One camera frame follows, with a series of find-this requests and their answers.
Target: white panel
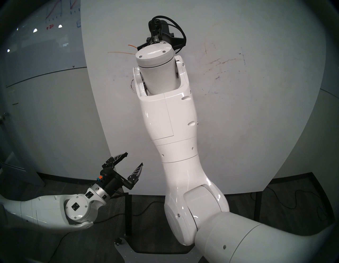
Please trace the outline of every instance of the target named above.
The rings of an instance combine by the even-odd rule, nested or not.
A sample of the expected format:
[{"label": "white panel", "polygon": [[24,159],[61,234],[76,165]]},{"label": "white panel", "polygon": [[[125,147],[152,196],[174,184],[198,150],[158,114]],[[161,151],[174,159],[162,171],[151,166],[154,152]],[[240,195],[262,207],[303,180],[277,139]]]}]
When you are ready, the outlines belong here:
[{"label": "white panel", "polygon": [[131,88],[135,56],[109,52],[136,53],[128,45],[145,42],[155,15],[172,18],[187,36],[179,54],[204,171],[224,194],[262,191],[316,101],[326,53],[320,22],[301,1],[83,0],[86,62],[108,146],[112,154],[129,152],[122,174],[144,163],[134,194],[165,194],[164,172]]},{"label": "white panel", "polygon": [[4,41],[0,60],[4,86],[73,65],[85,67],[80,0],[51,0],[41,6]]},{"label": "white panel", "polygon": [[[11,104],[8,89],[15,91],[18,104]],[[6,121],[22,155],[37,172],[89,180],[98,177],[111,155],[86,68],[39,76],[1,92],[9,113]]]},{"label": "white panel", "polygon": [[158,94],[150,102],[141,100],[140,104],[151,140],[173,136],[164,94]]}]

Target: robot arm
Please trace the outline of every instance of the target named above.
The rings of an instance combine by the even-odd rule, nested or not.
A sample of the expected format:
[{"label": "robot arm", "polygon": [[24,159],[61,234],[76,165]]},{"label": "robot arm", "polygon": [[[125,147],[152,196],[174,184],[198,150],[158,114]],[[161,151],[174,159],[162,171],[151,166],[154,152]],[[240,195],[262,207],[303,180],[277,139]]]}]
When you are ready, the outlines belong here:
[{"label": "robot arm", "polygon": [[124,153],[109,158],[96,183],[85,194],[47,195],[22,202],[7,200],[0,195],[0,204],[6,211],[5,225],[51,232],[72,232],[91,227],[98,209],[106,205],[120,187],[132,189],[139,179],[142,163],[128,179],[114,170],[126,156]]},{"label": "robot arm", "polygon": [[184,61],[159,31],[136,53],[133,72],[144,123],[165,171],[164,209],[173,234],[183,245],[195,243],[211,263],[309,261],[332,227],[302,237],[229,212],[225,196],[200,164]]}]

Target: black cable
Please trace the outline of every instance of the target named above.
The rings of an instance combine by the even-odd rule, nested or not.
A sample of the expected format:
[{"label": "black cable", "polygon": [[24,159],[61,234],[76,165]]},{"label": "black cable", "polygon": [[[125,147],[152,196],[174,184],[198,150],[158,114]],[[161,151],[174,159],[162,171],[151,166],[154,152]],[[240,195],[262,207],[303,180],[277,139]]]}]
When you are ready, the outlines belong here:
[{"label": "black cable", "polygon": [[175,25],[172,25],[172,24],[168,24],[168,23],[161,23],[162,25],[170,25],[172,27],[175,27],[176,29],[178,29]]},{"label": "black cable", "polygon": [[[151,202],[151,203],[150,203],[150,204],[149,204],[149,205],[148,205],[148,206],[147,206],[140,214],[133,214],[132,216],[138,217],[138,216],[142,215],[142,214],[150,207],[150,205],[153,204],[153,203],[162,203],[162,204],[164,204],[165,202],[161,202],[161,201],[153,201],[153,202]],[[123,214],[125,214],[125,213],[116,214],[116,215],[114,215],[114,216],[111,216],[111,217],[109,217],[109,218],[106,218],[105,220],[101,220],[101,221],[98,221],[98,222],[94,222],[94,224],[98,224],[98,223],[105,222],[105,221],[110,220],[110,219],[112,219],[112,218],[114,218],[114,217],[117,217],[118,215],[123,215]],[[62,239],[63,239],[65,236],[67,236],[69,233],[70,233],[70,232],[68,232],[66,235],[64,235],[64,236],[60,239],[60,241],[59,241],[57,247],[55,248],[55,250],[54,250],[52,256],[51,256],[50,259],[48,260],[48,263],[51,261],[51,259],[52,259],[52,257],[54,256],[55,252],[57,252],[57,249],[58,249],[58,247],[59,247],[59,245],[60,245]]]},{"label": "black cable", "polygon": [[57,247],[55,248],[55,250],[54,250],[54,252],[53,252],[52,256],[50,257],[50,259],[48,260],[48,262],[47,262],[47,263],[49,263],[49,262],[52,260],[52,257],[54,256],[55,252],[57,251],[57,249],[58,249],[58,247],[59,247],[59,245],[60,245],[60,243],[61,243],[62,239],[63,239],[65,236],[67,236],[69,233],[70,233],[70,232],[68,232],[66,235],[64,235],[64,236],[63,236],[63,237],[60,239],[60,241],[59,241],[59,243],[58,243]]},{"label": "black cable", "polygon": [[[146,212],[146,210],[151,206],[151,204],[153,204],[153,203],[162,203],[162,204],[164,204],[165,202],[161,202],[161,201],[153,201],[153,202],[151,202],[140,214],[133,214],[132,216],[134,216],[134,217],[138,217],[138,216],[140,216],[140,215],[142,215],[144,212]],[[102,223],[102,222],[105,222],[105,221],[107,221],[107,220],[110,220],[110,219],[112,219],[112,218],[114,218],[114,217],[117,217],[118,215],[123,215],[123,214],[125,214],[125,213],[120,213],[120,214],[116,214],[116,215],[114,215],[114,216],[111,216],[111,217],[109,217],[109,218],[106,218],[105,220],[102,220],[102,221],[98,221],[98,222],[94,222],[94,224],[98,224],[98,223]]]},{"label": "black cable", "polygon": [[[288,206],[284,205],[284,204],[280,201],[278,195],[276,194],[276,192],[275,192],[272,188],[269,188],[268,186],[267,186],[266,188],[268,188],[268,189],[270,189],[271,191],[273,191],[273,193],[275,194],[275,196],[276,196],[278,202],[279,202],[282,206],[284,206],[284,207],[286,207],[286,208],[288,208],[288,209],[291,209],[291,210],[297,208],[297,205],[298,205],[298,202],[297,202],[297,192],[303,192],[303,193],[311,193],[311,194],[314,194],[316,197],[318,197],[318,198],[320,199],[321,203],[323,204],[323,202],[322,202],[322,200],[321,200],[321,197],[318,196],[317,194],[315,194],[314,192],[311,192],[311,191],[304,191],[304,190],[298,189],[298,190],[296,190],[296,191],[294,192],[294,199],[295,199],[295,203],[296,203],[295,206],[294,206],[294,207],[288,207]],[[250,193],[250,197],[251,197],[251,199],[252,199],[253,201],[255,201],[255,199],[253,199],[253,197],[252,197],[252,194],[253,194],[253,192]],[[321,219],[321,217],[320,217],[320,215],[319,215],[319,210],[318,210],[319,208],[320,208],[321,212],[324,214],[324,216],[326,217],[325,219]],[[317,207],[317,215],[318,215],[319,220],[322,221],[322,222],[325,221],[325,220],[327,219],[327,214],[324,212],[324,210],[323,210],[320,206]]]},{"label": "black cable", "polygon": [[[180,51],[180,50],[182,50],[182,48],[181,48],[181,49],[179,49],[179,51]],[[176,54],[177,54],[177,53],[179,53],[179,51],[177,51],[177,52],[176,52]]]},{"label": "black cable", "polygon": [[184,38],[184,43],[183,43],[183,47],[184,47],[184,46],[186,45],[186,40],[187,40],[184,31],[181,29],[181,27],[180,27],[174,20],[170,19],[170,18],[167,17],[167,16],[155,16],[155,17],[152,18],[152,21],[151,21],[152,32],[153,32],[153,33],[156,33],[156,30],[155,30],[155,19],[157,19],[157,18],[164,18],[164,19],[167,19],[167,20],[171,21],[171,22],[176,26],[176,28],[182,33],[182,36],[183,36],[183,38]]},{"label": "black cable", "polygon": [[175,27],[177,30],[179,30],[175,25],[168,24],[168,23],[161,23],[161,24],[162,24],[162,25],[170,25],[170,26],[172,26],[172,27]]},{"label": "black cable", "polygon": [[134,217],[138,217],[138,216],[140,216],[140,215],[142,215],[149,207],[150,207],[150,205],[151,204],[154,204],[154,203],[162,203],[162,204],[164,204],[165,202],[161,202],[161,201],[153,201],[153,202],[151,202],[140,214],[133,214],[132,216],[134,216]]},{"label": "black cable", "polygon": [[107,221],[107,220],[110,220],[110,219],[112,219],[112,218],[114,218],[114,217],[117,217],[118,215],[123,215],[123,214],[125,214],[125,213],[116,214],[116,215],[114,215],[114,216],[111,216],[111,217],[109,217],[109,218],[106,218],[105,220],[101,220],[101,221],[98,221],[98,222],[93,222],[93,224],[102,223],[102,222],[105,222],[105,221]]}]

